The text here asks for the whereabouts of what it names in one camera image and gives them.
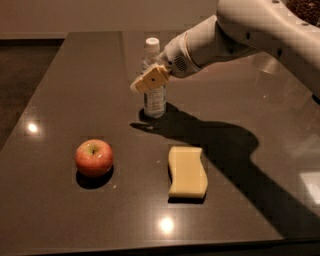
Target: bottle cap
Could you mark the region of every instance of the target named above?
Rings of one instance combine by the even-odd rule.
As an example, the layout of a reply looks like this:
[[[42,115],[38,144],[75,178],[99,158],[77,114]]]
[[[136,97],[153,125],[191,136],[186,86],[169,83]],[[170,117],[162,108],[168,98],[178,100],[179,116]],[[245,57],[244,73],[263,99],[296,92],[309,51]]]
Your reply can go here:
[[[149,53],[160,52],[160,42],[159,39],[155,37],[150,37],[146,40],[144,44],[145,51]]]

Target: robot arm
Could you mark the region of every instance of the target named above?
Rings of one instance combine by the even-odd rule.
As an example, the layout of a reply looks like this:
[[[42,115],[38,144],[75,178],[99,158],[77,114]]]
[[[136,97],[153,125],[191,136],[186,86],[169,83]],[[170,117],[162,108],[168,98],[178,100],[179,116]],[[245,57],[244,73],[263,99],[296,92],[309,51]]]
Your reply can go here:
[[[220,0],[217,15],[169,42],[131,89],[145,92],[168,82],[170,75],[184,78],[259,51],[275,57],[320,97],[320,29],[279,0]]]

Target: dark table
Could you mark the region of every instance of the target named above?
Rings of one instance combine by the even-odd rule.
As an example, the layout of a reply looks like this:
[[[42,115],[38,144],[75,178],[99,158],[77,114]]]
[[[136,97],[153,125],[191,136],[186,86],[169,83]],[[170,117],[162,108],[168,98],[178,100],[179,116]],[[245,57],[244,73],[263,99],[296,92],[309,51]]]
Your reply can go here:
[[[266,75],[245,58],[171,79],[167,113],[145,120],[129,84],[151,34],[67,36],[0,153],[0,253],[319,241],[311,93],[285,70]],[[155,35],[164,45],[175,33]],[[115,155],[99,184],[74,164],[90,138]],[[203,148],[203,202],[168,200],[173,145]]]

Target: bottle label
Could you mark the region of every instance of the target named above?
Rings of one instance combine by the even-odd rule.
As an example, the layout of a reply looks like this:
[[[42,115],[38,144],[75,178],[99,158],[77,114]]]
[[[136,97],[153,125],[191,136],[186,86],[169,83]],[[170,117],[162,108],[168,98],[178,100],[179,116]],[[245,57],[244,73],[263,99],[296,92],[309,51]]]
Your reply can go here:
[[[165,86],[152,89],[144,94],[145,114],[163,114],[166,111],[166,90]]]

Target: floor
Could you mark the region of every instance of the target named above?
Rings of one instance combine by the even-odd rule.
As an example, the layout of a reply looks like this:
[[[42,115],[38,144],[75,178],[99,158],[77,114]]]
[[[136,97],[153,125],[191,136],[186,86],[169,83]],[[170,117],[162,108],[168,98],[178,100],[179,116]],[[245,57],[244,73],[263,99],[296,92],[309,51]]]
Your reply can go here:
[[[0,40],[0,151],[63,40]]]

